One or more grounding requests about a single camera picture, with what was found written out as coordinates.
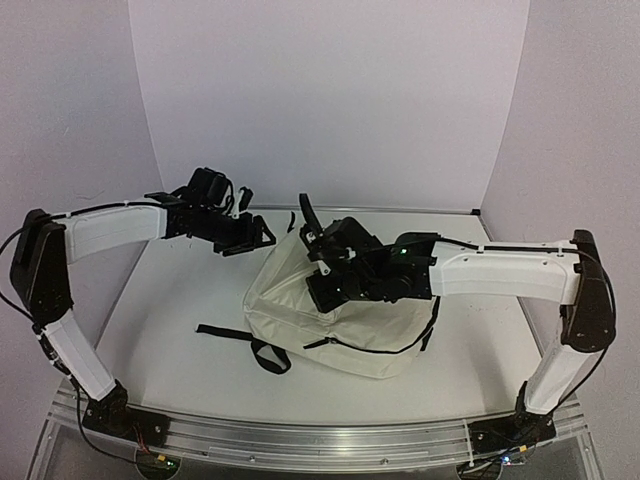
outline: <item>backpack strap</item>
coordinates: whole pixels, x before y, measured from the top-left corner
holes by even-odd
[[[287,355],[287,352],[274,345],[255,338],[249,332],[242,332],[240,330],[232,330],[230,328],[214,327],[212,325],[198,325],[196,333],[206,333],[207,335],[213,335],[214,337],[230,338],[232,340],[243,340],[245,342],[251,342],[251,351],[258,364],[264,368],[267,372],[275,375],[282,375],[287,373],[291,369],[291,360]],[[273,354],[282,362],[282,365],[271,361],[260,355],[260,351],[264,347],[271,347]]]

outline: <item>metal frame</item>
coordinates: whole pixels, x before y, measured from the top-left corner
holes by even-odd
[[[297,210],[290,206],[259,206],[265,210]],[[462,214],[429,210],[323,207],[340,212],[402,212]],[[491,238],[486,225],[479,220]],[[523,308],[535,341],[540,341],[530,316]],[[82,408],[86,399],[82,399]],[[170,418],[167,442],[159,453],[221,465],[259,470],[322,473],[367,473],[428,469],[457,465],[472,460],[467,424],[504,413],[458,420],[398,425],[313,426],[244,422],[237,420],[163,413]],[[58,389],[43,426],[27,478],[41,479],[46,472],[60,425],[77,428],[75,391],[67,382]],[[580,403],[574,396],[555,413],[557,438],[551,442],[576,438],[589,480],[602,478],[593,443]],[[117,444],[135,444],[87,431],[90,436]]]

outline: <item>black strap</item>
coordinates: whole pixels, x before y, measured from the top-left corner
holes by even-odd
[[[289,220],[289,226],[287,227],[287,233],[293,232],[296,225],[296,212],[291,212],[291,220]]]
[[[337,338],[329,338],[329,337],[314,343],[310,343],[309,345],[305,345],[302,348],[304,348],[305,350],[311,350],[313,348],[317,348],[322,345],[327,345],[328,343],[331,343],[331,344],[342,345],[343,347],[351,348],[353,350],[358,350],[360,352],[365,352],[365,353],[374,353],[374,354],[380,354],[380,355],[398,355],[400,353],[406,352],[410,348],[414,347],[420,340],[422,340],[422,347],[420,348],[420,351],[424,352],[424,350],[427,348],[427,343],[431,338],[431,334],[433,333],[433,327],[435,326],[436,320],[438,319],[439,311],[440,311],[440,297],[437,297],[435,302],[433,303],[433,307],[431,309],[431,319],[429,320],[429,323],[427,323],[427,326],[424,328],[422,332],[420,332],[420,335],[418,335],[418,338],[416,338],[413,342],[411,342],[411,344],[401,348],[400,350],[396,350],[396,351],[369,350],[368,348],[355,347],[353,345],[349,345],[348,343],[344,343],[343,341]]]
[[[206,333],[208,335],[213,335],[216,337],[231,338],[233,340],[243,340],[246,342],[251,342],[251,351],[253,352],[253,356],[255,357],[258,364],[267,372],[273,373],[275,375],[282,375],[283,373],[287,373],[291,368],[291,360],[289,360],[287,352],[284,349],[271,345],[262,340],[258,340],[249,332],[242,332],[240,330],[232,330],[230,328],[220,328],[214,327],[212,325],[200,324],[196,329],[196,333]],[[262,350],[264,347],[271,347],[273,354],[278,358],[278,360],[283,363],[284,366],[262,357],[259,353],[260,350]]]

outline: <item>black plastic bracket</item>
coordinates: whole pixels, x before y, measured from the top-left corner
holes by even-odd
[[[127,407],[131,419],[131,428],[116,435],[109,427],[102,422],[99,414],[94,414],[93,410],[87,408],[82,419],[82,426],[87,430],[103,433],[117,438],[123,438],[138,443],[138,432],[144,443],[148,447],[163,447],[167,440],[169,431],[169,417],[156,412],[138,410]]]
[[[552,416],[536,415],[525,410],[525,382],[520,388],[516,411],[511,415],[480,420],[469,425],[469,435],[474,453],[483,455],[500,450],[551,440],[556,436]]]
[[[169,431],[169,417],[161,413],[131,408],[127,391],[116,381],[116,387],[102,400],[89,400],[82,426],[94,432],[152,447],[162,447]]]
[[[53,323],[73,306],[65,227],[47,220],[43,210],[30,211],[11,263],[11,284],[39,327]]]
[[[616,336],[607,282],[599,265],[600,257],[591,232],[576,230],[571,243],[591,258],[581,256],[580,263],[574,267],[580,274],[580,282],[575,303],[560,308],[560,341],[578,352],[599,352],[611,345]]]

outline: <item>white fabric cover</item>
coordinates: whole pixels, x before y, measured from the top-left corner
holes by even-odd
[[[411,345],[431,319],[433,301],[402,299],[347,302],[323,314],[316,309],[305,278],[317,269],[294,230],[267,257],[244,298],[244,313],[254,337],[345,372],[389,378],[407,368],[422,342],[399,354],[368,353],[340,344],[305,350],[325,338],[376,351],[396,352]]]

